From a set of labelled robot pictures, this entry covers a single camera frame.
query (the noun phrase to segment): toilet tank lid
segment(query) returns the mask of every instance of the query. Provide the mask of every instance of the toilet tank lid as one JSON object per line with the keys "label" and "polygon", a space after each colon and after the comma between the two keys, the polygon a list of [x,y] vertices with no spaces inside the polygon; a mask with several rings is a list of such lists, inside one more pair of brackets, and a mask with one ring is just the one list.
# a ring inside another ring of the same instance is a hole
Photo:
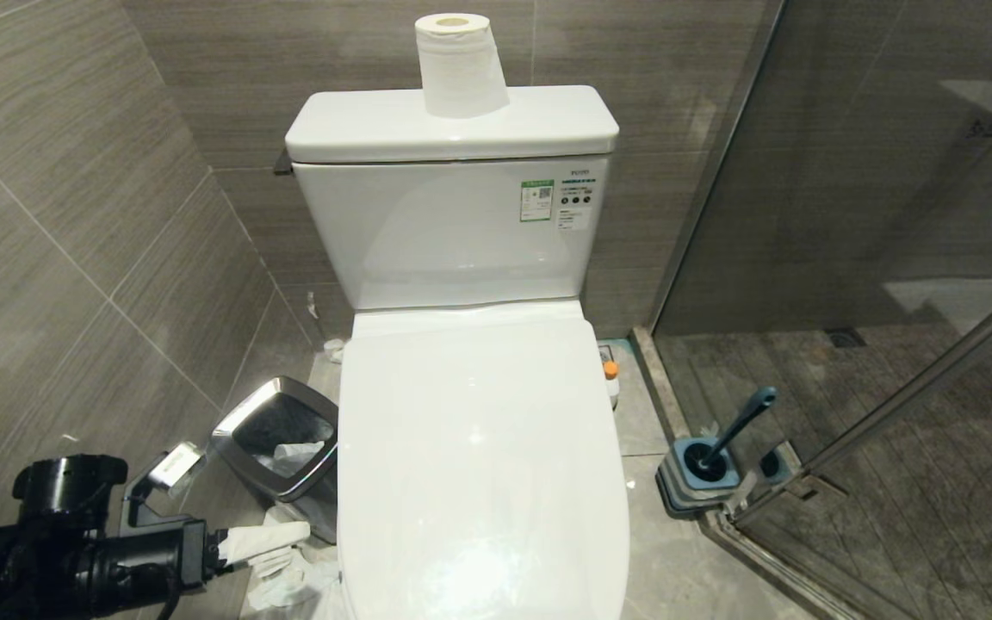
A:
{"label": "toilet tank lid", "polygon": [[508,88],[511,105],[467,119],[426,113],[423,90],[308,97],[286,134],[298,164],[534,158],[613,152],[618,125],[591,86]]}

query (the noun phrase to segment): toilet brush handle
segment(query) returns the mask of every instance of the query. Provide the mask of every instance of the toilet brush handle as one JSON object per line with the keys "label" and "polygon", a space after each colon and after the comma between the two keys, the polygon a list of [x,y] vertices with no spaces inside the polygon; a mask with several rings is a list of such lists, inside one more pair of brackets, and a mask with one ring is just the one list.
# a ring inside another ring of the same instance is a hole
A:
{"label": "toilet brush handle", "polygon": [[729,425],[728,429],[719,438],[719,440],[714,443],[714,447],[711,448],[708,455],[704,456],[699,462],[699,467],[706,468],[709,467],[710,462],[713,462],[714,456],[717,456],[719,452],[729,446],[729,441],[733,441],[733,438],[737,436],[737,433],[744,431],[748,423],[756,419],[761,413],[766,412],[768,407],[771,407],[775,403],[776,397],[779,396],[779,391],[775,387],[765,386],[757,389],[751,397],[748,398],[748,403],[745,403],[745,407],[741,409],[741,415],[737,416],[736,420],[733,420],[733,424]]}

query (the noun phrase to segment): toilet tank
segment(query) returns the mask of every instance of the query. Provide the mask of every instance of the toilet tank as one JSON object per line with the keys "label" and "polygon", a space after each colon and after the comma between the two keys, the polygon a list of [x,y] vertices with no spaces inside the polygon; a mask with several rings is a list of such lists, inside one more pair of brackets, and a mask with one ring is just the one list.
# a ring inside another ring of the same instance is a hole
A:
{"label": "toilet tank", "polygon": [[618,125],[590,86],[508,95],[471,119],[422,90],[308,98],[286,146],[355,309],[580,293]]}

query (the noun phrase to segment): shower floor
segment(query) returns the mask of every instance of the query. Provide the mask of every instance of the shower floor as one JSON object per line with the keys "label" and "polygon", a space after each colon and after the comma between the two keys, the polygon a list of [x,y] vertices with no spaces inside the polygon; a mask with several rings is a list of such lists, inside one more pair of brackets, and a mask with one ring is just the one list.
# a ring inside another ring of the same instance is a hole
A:
{"label": "shower floor", "polygon": [[[694,435],[724,427],[758,385],[780,397],[741,450],[789,439],[803,462],[959,338],[947,323],[654,341]],[[875,617],[992,617],[992,356],[865,446],[785,493],[744,531]]]}

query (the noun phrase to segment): gray floor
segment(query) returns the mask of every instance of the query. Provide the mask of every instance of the gray floor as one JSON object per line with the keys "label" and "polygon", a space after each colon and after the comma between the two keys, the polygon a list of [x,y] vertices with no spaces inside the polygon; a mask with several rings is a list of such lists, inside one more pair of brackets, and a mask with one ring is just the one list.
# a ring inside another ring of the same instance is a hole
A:
{"label": "gray floor", "polygon": [[[658,337],[692,428],[725,424],[756,385],[780,400],[739,447],[818,452],[957,340],[949,325]],[[992,617],[992,356],[821,472],[846,491],[785,494],[745,532],[875,617]]]}
{"label": "gray floor", "polygon": [[[673,521],[661,509],[654,471],[667,450],[664,431],[645,381],[625,340],[604,341],[621,366],[622,393],[615,412],[623,471],[629,489],[630,569],[623,620],[807,619],[811,617],[756,573],[708,541],[694,523]],[[322,356],[310,384],[338,399],[341,366]],[[249,615],[263,619],[307,617],[301,613]]]}

